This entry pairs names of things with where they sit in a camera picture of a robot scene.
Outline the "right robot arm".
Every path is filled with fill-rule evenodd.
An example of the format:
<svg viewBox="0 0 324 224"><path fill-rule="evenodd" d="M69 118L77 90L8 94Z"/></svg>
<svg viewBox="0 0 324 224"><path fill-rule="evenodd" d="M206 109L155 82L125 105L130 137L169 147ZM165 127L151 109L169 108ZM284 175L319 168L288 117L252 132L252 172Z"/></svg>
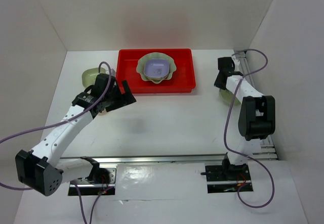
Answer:
<svg viewBox="0 0 324 224"><path fill-rule="evenodd" d="M237 180L248 170L248 158L254 149L260 147L260 141L275 131L275 99L257 91L235 69L231 57L218 58L218 75L214 86L221 93L229 95L230 108L224 129L224 146L227 153L222 160L221 176L225 180ZM241 140L234 146L227 142L229 120L235 101L240 102L238 132Z"/></svg>

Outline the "green square plate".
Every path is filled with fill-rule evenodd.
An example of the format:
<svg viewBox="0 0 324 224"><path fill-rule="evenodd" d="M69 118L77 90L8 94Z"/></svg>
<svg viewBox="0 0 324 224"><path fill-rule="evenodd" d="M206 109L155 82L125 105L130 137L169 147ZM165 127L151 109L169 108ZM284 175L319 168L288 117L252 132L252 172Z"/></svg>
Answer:
<svg viewBox="0 0 324 224"><path fill-rule="evenodd" d="M91 85L93 85L96 81L96 77L98 74L103 73L105 74L107 72L104 68L91 68L87 69L82 73L82 84L84 88L87 88Z"/></svg>
<svg viewBox="0 0 324 224"><path fill-rule="evenodd" d="M228 91L227 89L219 89L219 96L222 99L222 101L228 106L231 105L232 99L234 98L233 93ZM238 105L241 105L241 102L237 98L235 98L233 106L235 107Z"/></svg>

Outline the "purple square plate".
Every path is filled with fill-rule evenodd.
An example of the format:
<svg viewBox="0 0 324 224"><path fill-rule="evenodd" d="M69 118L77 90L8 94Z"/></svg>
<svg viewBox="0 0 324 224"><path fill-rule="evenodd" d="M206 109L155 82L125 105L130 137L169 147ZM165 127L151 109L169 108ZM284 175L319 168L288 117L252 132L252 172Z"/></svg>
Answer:
<svg viewBox="0 0 324 224"><path fill-rule="evenodd" d="M144 65L144 75L150 79L166 78L169 74L170 63L165 59L150 59Z"/></svg>

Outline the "yellow square plate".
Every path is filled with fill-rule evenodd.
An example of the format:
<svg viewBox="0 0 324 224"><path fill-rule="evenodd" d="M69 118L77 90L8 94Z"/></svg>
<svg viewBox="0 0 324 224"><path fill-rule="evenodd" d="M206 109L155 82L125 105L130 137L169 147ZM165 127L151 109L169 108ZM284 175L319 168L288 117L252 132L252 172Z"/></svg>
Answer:
<svg viewBox="0 0 324 224"><path fill-rule="evenodd" d="M103 115L106 115L107 114L107 111L105 110L105 108L102 110L102 111L100 111L99 113L98 113L98 116L103 116Z"/></svg>

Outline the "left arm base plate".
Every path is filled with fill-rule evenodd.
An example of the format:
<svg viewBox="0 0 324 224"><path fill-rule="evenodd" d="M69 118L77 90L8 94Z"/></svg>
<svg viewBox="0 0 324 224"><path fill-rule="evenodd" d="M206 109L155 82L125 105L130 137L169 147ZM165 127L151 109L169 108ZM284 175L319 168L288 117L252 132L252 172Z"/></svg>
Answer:
<svg viewBox="0 0 324 224"><path fill-rule="evenodd" d="M86 177L78 177L74 180L82 196L98 196L99 193L108 196L115 195L117 165L109 164L100 167L105 171L96 180L91 181Z"/></svg>

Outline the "large green scalloped bowl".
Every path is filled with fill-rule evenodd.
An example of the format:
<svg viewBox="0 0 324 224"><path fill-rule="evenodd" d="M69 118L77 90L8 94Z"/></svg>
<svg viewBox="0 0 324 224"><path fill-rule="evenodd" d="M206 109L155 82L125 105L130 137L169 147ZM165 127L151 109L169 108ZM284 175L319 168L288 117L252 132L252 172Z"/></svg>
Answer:
<svg viewBox="0 0 324 224"><path fill-rule="evenodd" d="M166 78L150 79L150 78L147 78L144 75L144 72L143 72L144 71L144 65L150 59L165 59L170 63L169 74L168 74L168 76ZM140 77L141 77L141 79L143 81L151 81L151 82L153 82L155 84L159 84L164 80L171 80L172 77L173 77L173 73L176 72L176 70L177 70L177 66L175 64L174 59L172 57L170 57L169 55L167 55L167 54L158 53L158 52L149 53L149 54L146 54L143 57L141 57L138 60L137 67L136 67L136 72L140 74Z"/></svg>

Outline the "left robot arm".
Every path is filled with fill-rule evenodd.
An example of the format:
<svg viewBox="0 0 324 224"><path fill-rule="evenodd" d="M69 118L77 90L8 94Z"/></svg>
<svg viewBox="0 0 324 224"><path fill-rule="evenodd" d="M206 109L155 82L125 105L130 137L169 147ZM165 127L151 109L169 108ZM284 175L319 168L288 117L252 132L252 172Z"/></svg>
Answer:
<svg viewBox="0 0 324 224"><path fill-rule="evenodd" d="M136 102L127 81L120 89L114 76L100 73L95 83L78 94L68 112L39 144L15 157L18 179L44 196L57 191L62 183L83 178L89 183L107 184L110 172L93 158L73 161L60 158L76 136L101 112L110 112Z"/></svg>

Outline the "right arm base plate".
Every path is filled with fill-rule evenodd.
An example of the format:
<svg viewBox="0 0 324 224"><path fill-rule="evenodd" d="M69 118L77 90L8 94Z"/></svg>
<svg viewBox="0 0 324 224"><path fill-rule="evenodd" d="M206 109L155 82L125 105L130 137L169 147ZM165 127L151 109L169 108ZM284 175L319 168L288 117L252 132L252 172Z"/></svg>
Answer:
<svg viewBox="0 0 324 224"><path fill-rule="evenodd" d="M208 194L235 193L239 188L241 192L253 191L250 171L246 164L234 168L206 165L200 175L206 178Z"/></svg>

